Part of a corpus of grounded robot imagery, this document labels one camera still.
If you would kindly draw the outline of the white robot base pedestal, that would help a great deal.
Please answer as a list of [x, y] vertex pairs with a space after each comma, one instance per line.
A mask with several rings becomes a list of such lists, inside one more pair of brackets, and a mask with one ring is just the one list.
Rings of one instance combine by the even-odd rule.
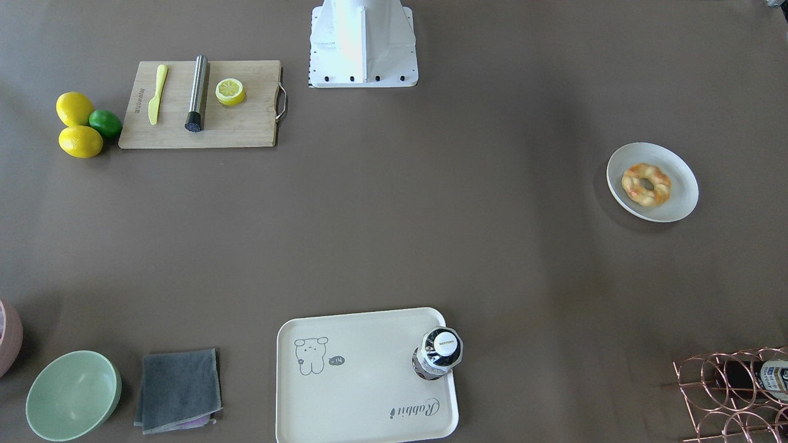
[[312, 9], [312, 88], [413, 87], [413, 12], [400, 1], [324, 1]]

